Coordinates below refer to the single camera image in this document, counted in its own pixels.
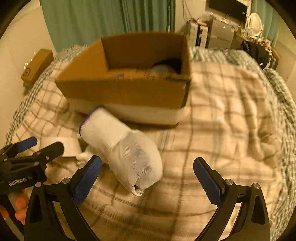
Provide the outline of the left hand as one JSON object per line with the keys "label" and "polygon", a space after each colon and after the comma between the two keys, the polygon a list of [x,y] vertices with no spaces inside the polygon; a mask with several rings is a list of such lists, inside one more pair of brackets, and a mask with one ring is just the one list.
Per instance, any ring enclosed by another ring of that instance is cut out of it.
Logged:
{"label": "left hand", "polygon": [[15,217],[18,221],[25,225],[26,213],[28,209],[29,198],[25,190],[20,191],[17,194],[15,205],[16,205],[16,214]]}

